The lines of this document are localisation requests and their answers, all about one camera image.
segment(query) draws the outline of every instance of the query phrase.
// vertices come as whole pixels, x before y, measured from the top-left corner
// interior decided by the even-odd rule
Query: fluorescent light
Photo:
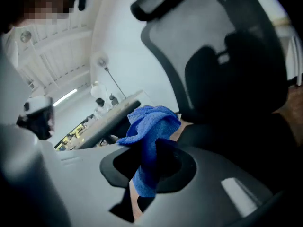
[[[60,102],[62,102],[63,100],[65,100],[66,98],[68,98],[70,95],[74,94],[77,92],[77,89],[74,89],[73,91],[69,92],[68,94],[66,94],[65,96],[61,97],[57,102],[55,102],[53,104],[54,107],[56,107]]]

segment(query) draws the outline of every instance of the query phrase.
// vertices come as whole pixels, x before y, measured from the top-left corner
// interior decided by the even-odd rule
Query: gray panel
[[[50,143],[43,143],[48,169],[72,226],[132,226],[109,212],[122,200],[125,190],[112,187],[99,169],[101,159],[121,146],[56,152]]]
[[[221,185],[221,181],[229,177],[241,181],[262,203],[272,197],[265,185],[226,158],[192,147],[182,150],[196,161],[194,179],[177,193],[157,194],[137,224],[221,227],[240,220],[240,214]]]
[[[23,105],[32,93],[19,73],[10,64],[0,43],[0,124],[15,124]]]
[[[42,218],[48,226],[70,226],[67,210],[53,185],[37,136],[18,126],[0,125],[0,141],[1,181],[10,187],[10,191],[5,191],[4,202],[12,201],[8,208],[15,204],[16,212],[19,212],[23,211],[20,206],[27,206],[25,213],[33,211],[33,216],[38,215],[33,222]]]

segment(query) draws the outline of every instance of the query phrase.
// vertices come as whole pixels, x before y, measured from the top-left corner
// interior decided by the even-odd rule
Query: mesh backrest
[[[269,114],[286,101],[282,49],[257,0],[183,0],[149,22],[142,41],[187,121]]]

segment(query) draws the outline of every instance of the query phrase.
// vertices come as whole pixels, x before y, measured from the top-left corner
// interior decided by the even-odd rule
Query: cloth
[[[141,143],[141,165],[133,177],[133,183],[141,197],[154,197],[159,181],[156,173],[156,140],[169,139],[181,122],[173,111],[164,106],[144,106],[127,117],[131,126],[126,137],[120,139],[118,143],[122,145]]]

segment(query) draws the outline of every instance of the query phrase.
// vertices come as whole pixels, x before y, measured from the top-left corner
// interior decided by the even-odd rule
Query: metal rod
[[[112,75],[109,72],[108,68],[105,68],[105,70],[109,73],[110,77],[112,78],[112,80],[114,81],[114,83],[116,84],[116,86],[119,88],[120,92],[123,94],[124,98],[126,98],[125,94],[122,92],[121,88],[119,87],[119,85],[116,83],[115,79],[112,77]]]

